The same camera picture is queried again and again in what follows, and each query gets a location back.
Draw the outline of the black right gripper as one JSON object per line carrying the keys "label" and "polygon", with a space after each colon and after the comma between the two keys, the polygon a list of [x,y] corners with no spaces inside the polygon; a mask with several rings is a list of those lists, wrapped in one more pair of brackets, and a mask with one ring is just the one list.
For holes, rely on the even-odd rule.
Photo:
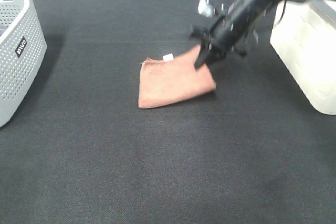
{"label": "black right gripper", "polygon": [[271,0],[235,0],[229,9],[218,10],[208,0],[199,0],[198,12],[217,19],[210,28],[192,27],[190,37],[201,42],[194,68],[199,69],[206,61],[207,64],[214,64],[225,60],[230,52],[246,56],[247,49],[237,47],[237,43],[248,37],[256,20],[272,6]]}

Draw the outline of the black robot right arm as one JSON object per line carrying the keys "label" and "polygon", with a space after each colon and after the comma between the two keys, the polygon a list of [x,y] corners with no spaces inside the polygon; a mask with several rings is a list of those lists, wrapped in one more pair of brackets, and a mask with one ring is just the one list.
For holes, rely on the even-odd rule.
{"label": "black robot right arm", "polygon": [[234,51],[241,56],[246,50],[236,47],[238,41],[246,38],[255,29],[256,20],[279,2],[303,3],[307,0],[235,0],[228,9],[217,8],[209,0],[199,0],[197,11],[208,18],[215,17],[210,28],[193,27],[190,37],[197,38],[201,49],[195,60],[195,69],[204,64],[224,59],[228,52]]}

